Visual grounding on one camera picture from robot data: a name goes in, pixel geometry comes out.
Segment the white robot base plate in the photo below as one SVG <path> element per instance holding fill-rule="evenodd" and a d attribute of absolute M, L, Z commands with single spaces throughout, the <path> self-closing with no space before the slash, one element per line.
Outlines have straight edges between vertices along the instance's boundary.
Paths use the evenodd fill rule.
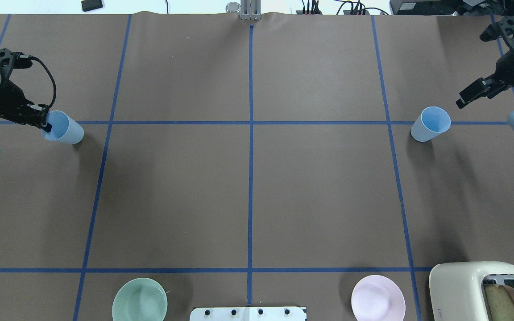
<path fill-rule="evenodd" d="M 198 307 L 191 311 L 190 321 L 306 321 L 305 307 Z"/>

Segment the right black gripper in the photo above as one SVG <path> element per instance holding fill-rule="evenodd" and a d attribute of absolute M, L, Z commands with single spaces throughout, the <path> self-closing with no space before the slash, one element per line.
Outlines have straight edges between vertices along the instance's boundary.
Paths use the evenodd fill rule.
<path fill-rule="evenodd" d="M 498 59 L 495 71 L 485 79 L 476 79 L 459 93 L 456 106 L 465 108 L 471 102 L 487 97 L 489 99 L 514 87 L 514 16 L 503 16 L 500 21 L 488 25 L 480 34 L 483 42 L 501 38 L 508 52 Z"/>

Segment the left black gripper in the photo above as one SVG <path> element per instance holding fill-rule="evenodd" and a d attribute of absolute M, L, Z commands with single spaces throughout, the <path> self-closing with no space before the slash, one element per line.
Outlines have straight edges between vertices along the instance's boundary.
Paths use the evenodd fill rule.
<path fill-rule="evenodd" d="M 15 69 L 28 69 L 34 62 L 48 70 L 38 57 L 7 48 L 0 49 L 0 118 L 50 133 L 52 124 L 47 120 L 47 104 L 35 104 L 27 99 L 23 90 L 10 79 Z"/>

